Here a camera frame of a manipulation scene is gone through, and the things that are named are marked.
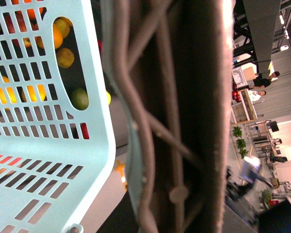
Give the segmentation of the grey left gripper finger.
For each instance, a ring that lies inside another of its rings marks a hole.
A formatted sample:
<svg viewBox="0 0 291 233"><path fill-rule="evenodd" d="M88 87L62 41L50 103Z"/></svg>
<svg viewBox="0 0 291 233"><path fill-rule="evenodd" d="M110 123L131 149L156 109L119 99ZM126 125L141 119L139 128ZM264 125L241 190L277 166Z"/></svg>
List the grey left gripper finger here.
<svg viewBox="0 0 291 233"><path fill-rule="evenodd" d="M113 0L111 80L128 119L141 233L219 233L226 188L232 0Z"/></svg>

